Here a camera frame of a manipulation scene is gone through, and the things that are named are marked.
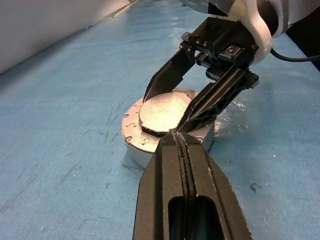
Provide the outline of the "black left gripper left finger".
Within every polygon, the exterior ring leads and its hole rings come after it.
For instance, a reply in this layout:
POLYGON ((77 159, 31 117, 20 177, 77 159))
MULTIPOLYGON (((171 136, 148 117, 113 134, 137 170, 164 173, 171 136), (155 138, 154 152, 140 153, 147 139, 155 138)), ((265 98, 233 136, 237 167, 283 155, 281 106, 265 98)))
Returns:
POLYGON ((162 137, 139 181, 134 240, 185 240, 186 193, 182 178, 186 133, 162 137))

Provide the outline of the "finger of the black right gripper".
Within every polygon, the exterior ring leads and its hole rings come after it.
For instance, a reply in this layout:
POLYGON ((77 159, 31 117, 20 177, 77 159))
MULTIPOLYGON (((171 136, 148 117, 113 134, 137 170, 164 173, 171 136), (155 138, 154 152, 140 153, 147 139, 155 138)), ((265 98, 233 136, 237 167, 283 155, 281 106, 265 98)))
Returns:
POLYGON ((190 102, 174 131, 188 133, 212 123, 240 92, 251 86, 252 72, 231 66, 190 102))
POLYGON ((143 102, 171 92, 194 66, 195 52, 190 47, 180 48, 152 77, 145 90, 143 102))

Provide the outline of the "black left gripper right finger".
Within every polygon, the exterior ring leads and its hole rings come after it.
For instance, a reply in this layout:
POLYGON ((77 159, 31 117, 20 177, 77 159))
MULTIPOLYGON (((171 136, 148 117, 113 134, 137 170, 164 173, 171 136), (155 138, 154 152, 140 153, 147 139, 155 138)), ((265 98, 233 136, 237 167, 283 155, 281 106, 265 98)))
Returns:
POLYGON ((182 240, 251 240, 252 234, 230 182, 202 144, 186 133, 175 136, 185 203, 182 240))

